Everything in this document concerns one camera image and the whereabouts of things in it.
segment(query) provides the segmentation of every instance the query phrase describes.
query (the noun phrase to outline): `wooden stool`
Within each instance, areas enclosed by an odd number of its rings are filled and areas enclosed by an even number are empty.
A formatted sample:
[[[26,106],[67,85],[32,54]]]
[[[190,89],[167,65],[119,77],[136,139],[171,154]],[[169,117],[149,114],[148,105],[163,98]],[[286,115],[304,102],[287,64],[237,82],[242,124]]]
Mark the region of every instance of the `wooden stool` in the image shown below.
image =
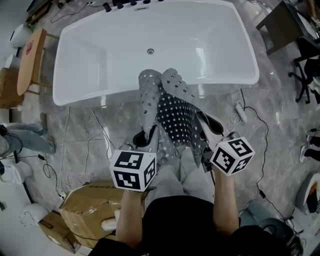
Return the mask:
[[[29,90],[30,85],[52,88],[52,85],[39,81],[42,51],[46,37],[59,39],[58,36],[39,28],[33,32],[24,46],[16,87],[18,95],[23,95],[25,92],[40,95],[39,92]]]

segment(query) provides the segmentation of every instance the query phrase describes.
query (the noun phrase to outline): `gray pants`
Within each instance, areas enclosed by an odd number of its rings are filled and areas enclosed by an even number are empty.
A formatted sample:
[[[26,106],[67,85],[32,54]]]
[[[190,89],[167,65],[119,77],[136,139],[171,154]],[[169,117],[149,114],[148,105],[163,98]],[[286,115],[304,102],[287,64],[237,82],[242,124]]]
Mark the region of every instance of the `gray pants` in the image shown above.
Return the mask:
[[[157,198],[191,196],[214,203],[214,191],[207,180],[202,165],[198,168],[192,151],[187,147],[181,156],[170,165],[163,166],[151,182],[156,189],[145,199],[145,209]]]
[[[54,154],[56,151],[53,141],[51,142],[41,137],[44,135],[41,122],[31,124],[14,123],[8,125],[6,128],[9,133],[3,136],[9,144],[9,151],[6,155],[13,151],[19,151],[21,146],[45,154]]]

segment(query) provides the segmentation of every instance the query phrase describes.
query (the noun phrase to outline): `bathtub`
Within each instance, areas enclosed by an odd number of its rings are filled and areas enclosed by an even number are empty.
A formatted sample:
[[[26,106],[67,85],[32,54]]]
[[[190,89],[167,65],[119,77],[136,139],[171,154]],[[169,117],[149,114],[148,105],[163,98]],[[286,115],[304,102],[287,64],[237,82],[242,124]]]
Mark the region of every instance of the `bathtub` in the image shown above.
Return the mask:
[[[259,69],[243,22],[230,2],[151,0],[100,11],[61,33],[53,100],[130,95],[145,69],[175,68],[188,85],[247,84]]]

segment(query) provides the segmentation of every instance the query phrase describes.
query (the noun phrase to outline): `black shirt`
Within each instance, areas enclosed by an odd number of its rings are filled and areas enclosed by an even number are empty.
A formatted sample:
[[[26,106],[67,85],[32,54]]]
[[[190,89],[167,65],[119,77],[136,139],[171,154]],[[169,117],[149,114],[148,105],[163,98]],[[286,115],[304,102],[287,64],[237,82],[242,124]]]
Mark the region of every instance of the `black shirt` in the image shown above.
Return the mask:
[[[286,246],[258,226],[239,228],[225,238],[215,229],[213,211],[212,203],[192,196],[158,198],[142,219],[136,250],[103,238],[89,256],[287,255]]]

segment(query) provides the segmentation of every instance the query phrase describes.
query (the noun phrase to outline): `person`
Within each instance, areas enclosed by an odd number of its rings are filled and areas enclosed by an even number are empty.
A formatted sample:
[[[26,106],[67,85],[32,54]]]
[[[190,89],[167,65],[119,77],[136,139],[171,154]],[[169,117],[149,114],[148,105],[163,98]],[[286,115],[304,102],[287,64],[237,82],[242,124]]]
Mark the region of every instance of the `person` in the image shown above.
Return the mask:
[[[20,152],[22,148],[33,151],[54,154],[56,145],[52,136],[47,134],[47,116],[40,114],[40,121],[26,123],[10,123],[0,127],[0,156],[7,157],[13,151]]]
[[[300,150],[300,163],[303,163],[305,158],[313,158],[314,160],[320,161],[320,151],[312,149],[312,145],[320,147],[320,137],[308,135],[306,137],[307,146],[302,146]]]
[[[190,148],[151,182],[142,218],[141,193],[124,190],[116,241],[100,239],[89,256],[290,255],[258,226],[239,228],[233,176],[212,167],[215,192]]]

